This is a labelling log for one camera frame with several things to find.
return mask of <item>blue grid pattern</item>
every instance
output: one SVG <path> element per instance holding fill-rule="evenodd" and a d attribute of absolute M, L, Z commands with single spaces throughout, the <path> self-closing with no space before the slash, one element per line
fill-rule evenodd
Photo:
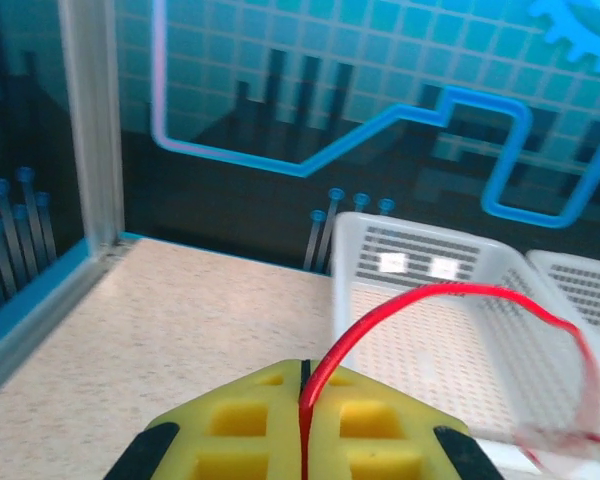
<path fill-rule="evenodd" d="M 532 18 L 529 3 L 170 0 L 170 135 L 190 139 L 228 112 L 237 81 L 248 82 L 250 97 L 261 100 L 268 52 L 275 48 L 287 53 L 282 121 L 294 112 L 303 56 L 318 56 L 311 126 L 324 126 L 322 105 L 335 68 L 348 63 L 356 72 L 345 110 L 350 120 L 366 121 L 396 102 L 417 104 L 425 85 L 479 89 L 559 112 L 550 141 L 523 161 L 579 171 L 573 146 L 592 121 L 600 121 L 600 74 L 594 73 L 595 58 L 572 63 L 569 45 L 547 45 L 551 23 Z M 138 72 L 146 65 L 140 57 L 149 55 L 150 0 L 118 0 L 117 9 L 123 125 L 144 131 L 137 112 L 149 99 L 149 71 Z"/>
<path fill-rule="evenodd" d="M 24 52 L 35 53 L 41 87 L 68 108 L 57 0 L 27 2 L 26 15 L 21 2 L 1 1 L 0 20 L 9 71 L 13 75 L 26 73 Z"/>

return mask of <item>glass panel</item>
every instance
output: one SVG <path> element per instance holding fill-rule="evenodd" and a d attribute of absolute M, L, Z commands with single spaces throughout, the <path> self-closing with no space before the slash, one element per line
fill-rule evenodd
<path fill-rule="evenodd" d="M 359 210 L 600 258 L 599 4 L 119 0 L 127 228 L 325 272 Z"/>
<path fill-rule="evenodd" d="M 88 252 L 56 0 L 0 0 L 0 339 Z"/>

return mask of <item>red cable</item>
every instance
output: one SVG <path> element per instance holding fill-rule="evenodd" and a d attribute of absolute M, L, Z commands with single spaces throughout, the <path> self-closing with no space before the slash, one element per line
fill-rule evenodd
<path fill-rule="evenodd" d="M 599 419 L 600 411 L 600 376 L 595 362 L 595 357 L 582 332 L 572 323 L 552 315 L 540 305 L 525 297 L 521 293 L 502 287 L 492 285 L 477 285 L 468 283 L 449 283 L 433 284 L 415 288 L 392 298 L 386 303 L 374 308 L 355 324 L 353 324 L 344 335 L 331 347 L 327 355 L 322 359 L 316 370 L 313 372 L 307 385 L 300 396 L 299 418 L 300 418 L 300 437 L 302 448 L 302 474 L 303 479 L 308 478 L 307 460 L 308 460 L 308 442 L 311 429 L 311 420 L 313 417 L 313 407 L 318 400 L 322 389 L 327 384 L 329 377 L 333 374 L 342 360 L 347 356 L 351 349 L 364 337 L 373 327 L 382 322 L 394 313 L 402 310 L 419 300 L 435 295 L 486 295 L 490 297 L 499 297 L 524 307 L 544 322 L 568 332 L 576 342 L 578 349 L 582 353 L 585 366 L 585 387 L 587 395 L 584 397 L 590 400 L 587 405 L 580 405 L 577 414 L 577 421 L 585 424 L 596 424 Z M 581 430 L 590 430 L 591 425 L 586 425 Z M 583 437 L 600 443 L 600 435 L 585 433 Z"/>

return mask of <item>beige countertop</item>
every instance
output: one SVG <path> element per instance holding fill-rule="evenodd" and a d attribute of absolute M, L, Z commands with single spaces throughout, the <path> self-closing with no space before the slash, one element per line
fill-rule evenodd
<path fill-rule="evenodd" d="M 101 479 L 157 415 L 331 337 L 330 279 L 140 240 L 0 390 L 0 479 Z"/>

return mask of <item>blue gear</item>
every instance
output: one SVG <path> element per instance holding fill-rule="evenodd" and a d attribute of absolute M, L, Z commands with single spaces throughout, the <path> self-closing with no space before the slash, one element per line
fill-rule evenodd
<path fill-rule="evenodd" d="M 595 70 L 600 73 L 600 35 L 582 25 L 573 14 L 566 0 L 535 0 L 529 7 L 529 15 L 548 15 L 553 27 L 547 32 L 545 41 L 554 44 L 561 38 L 573 45 L 567 55 L 570 62 L 577 62 L 585 53 L 598 57 Z"/>

